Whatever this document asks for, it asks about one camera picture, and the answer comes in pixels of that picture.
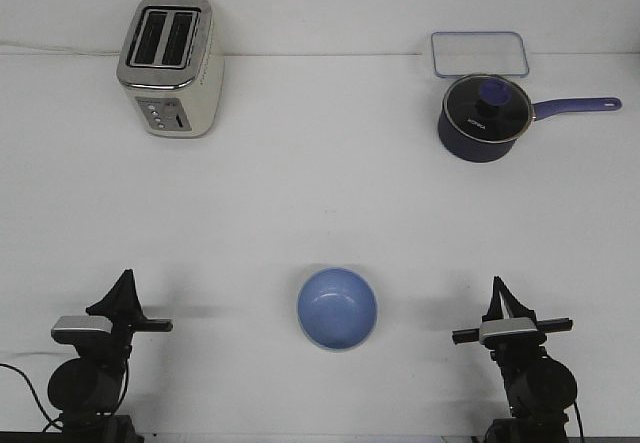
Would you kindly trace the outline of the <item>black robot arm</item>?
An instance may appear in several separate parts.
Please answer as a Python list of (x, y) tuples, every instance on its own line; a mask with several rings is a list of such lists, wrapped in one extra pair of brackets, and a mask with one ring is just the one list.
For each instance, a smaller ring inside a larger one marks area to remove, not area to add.
[(61, 435), (73, 442), (142, 442), (132, 418), (118, 412), (128, 390), (133, 337), (172, 329), (169, 319), (145, 316), (131, 269), (83, 315), (60, 317), (51, 337), (77, 352), (54, 371), (47, 387), (60, 411)]
[(550, 333), (568, 332), (570, 318), (540, 320), (499, 276), (480, 326), (452, 332), (455, 344), (478, 343), (500, 370), (510, 416), (492, 421), (484, 442), (566, 442), (566, 410), (576, 406), (573, 373), (544, 347)]

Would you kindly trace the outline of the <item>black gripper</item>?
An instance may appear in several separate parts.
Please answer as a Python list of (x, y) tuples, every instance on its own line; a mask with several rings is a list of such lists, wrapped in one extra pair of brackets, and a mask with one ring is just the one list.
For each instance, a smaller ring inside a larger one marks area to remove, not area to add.
[(134, 273), (125, 269), (113, 287), (97, 303), (85, 309), (90, 316), (142, 318), (133, 322), (112, 322), (109, 336), (89, 337), (74, 344), (81, 357), (94, 361), (127, 360), (131, 353), (131, 343), (136, 332), (170, 332), (170, 319), (148, 319), (145, 317), (136, 291)]
[[(504, 318), (504, 309), (510, 318), (531, 319), (538, 329), (535, 333), (498, 337), (489, 341), (487, 346), (479, 342), (479, 327), (485, 321), (496, 321)], [(454, 330), (452, 341), (454, 344), (479, 343), (495, 353), (494, 359), (533, 360), (547, 356), (544, 343), (549, 333), (567, 332), (573, 328), (573, 320), (567, 317), (534, 321), (534, 310), (522, 304), (509, 290), (506, 283), (499, 276), (493, 278), (492, 296), (489, 307), (478, 328)]]

